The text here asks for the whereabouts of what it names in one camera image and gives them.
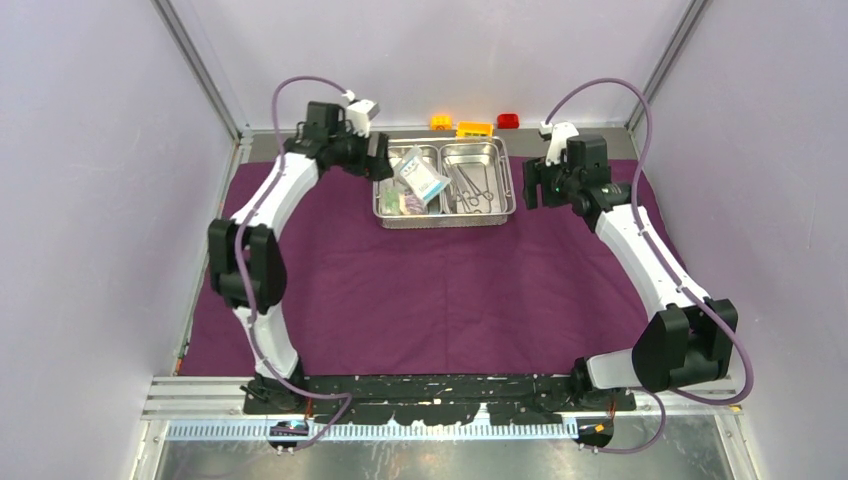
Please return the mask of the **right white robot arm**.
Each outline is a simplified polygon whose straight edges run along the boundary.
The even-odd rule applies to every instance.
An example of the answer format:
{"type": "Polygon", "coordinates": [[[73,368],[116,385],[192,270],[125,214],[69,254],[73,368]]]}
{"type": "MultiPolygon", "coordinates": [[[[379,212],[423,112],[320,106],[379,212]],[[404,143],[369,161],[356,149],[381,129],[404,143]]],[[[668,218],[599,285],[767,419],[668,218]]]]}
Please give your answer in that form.
{"type": "Polygon", "coordinates": [[[526,207],[570,207],[619,262],[648,320],[633,347],[576,360],[570,392],[577,406],[596,410],[611,389],[658,393],[727,375],[735,306],[712,298],[676,261],[634,196],[633,183],[614,181],[602,136],[572,136],[557,158],[524,161],[522,175],[526,207]]]}

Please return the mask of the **white sterile pouch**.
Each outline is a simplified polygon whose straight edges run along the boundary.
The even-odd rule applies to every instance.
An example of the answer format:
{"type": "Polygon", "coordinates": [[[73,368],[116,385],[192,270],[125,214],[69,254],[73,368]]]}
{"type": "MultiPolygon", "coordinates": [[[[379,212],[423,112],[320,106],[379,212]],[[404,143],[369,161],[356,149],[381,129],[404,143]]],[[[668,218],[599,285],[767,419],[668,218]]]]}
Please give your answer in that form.
{"type": "Polygon", "coordinates": [[[429,152],[422,145],[412,145],[401,154],[390,154],[389,163],[394,178],[423,204],[429,204],[452,183],[448,176],[442,174],[437,153],[429,152]]]}

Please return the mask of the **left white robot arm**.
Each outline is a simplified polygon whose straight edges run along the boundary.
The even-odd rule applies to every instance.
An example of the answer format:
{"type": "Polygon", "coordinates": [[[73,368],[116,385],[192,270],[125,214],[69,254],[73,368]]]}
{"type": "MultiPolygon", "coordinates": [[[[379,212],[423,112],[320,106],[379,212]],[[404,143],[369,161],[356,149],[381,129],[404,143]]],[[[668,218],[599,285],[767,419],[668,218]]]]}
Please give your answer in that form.
{"type": "Polygon", "coordinates": [[[251,199],[208,227],[211,287],[240,321],[255,361],[254,376],[242,387],[250,414],[293,414],[312,397],[282,311],[288,274],[278,238],[328,170],[371,182],[392,176],[389,137],[371,132],[378,112],[372,100],[309,102],[305,120],[281,139],[272,170],[251,199]]]}

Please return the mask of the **orange yellow toy block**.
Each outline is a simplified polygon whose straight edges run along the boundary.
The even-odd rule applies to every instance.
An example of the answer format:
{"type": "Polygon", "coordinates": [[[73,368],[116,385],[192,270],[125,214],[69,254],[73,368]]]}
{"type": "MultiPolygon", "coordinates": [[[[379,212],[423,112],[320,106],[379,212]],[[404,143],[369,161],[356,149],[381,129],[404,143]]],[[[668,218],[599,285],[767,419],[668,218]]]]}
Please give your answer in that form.
{"type": "Polygon", "coordinates": [[[494,125],[485,122],[459,121],[456,136],[459,138],[487,138],[494,134],[494,125]]]}

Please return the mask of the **purple cloth wrap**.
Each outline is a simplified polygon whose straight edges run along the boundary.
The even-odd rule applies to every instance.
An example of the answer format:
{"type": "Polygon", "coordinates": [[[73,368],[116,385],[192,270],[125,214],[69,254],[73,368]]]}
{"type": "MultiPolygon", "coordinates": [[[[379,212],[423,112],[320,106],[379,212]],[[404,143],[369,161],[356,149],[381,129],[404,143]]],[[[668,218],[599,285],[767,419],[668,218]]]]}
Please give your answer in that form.
{"type": "Polygon", "coordinates": [[[648,318],[569,207],[494,227],[388,230],[372,186],[327,173],[286,223],[282,306],[309,375],[569,371],[631,347],[648,318]]]}

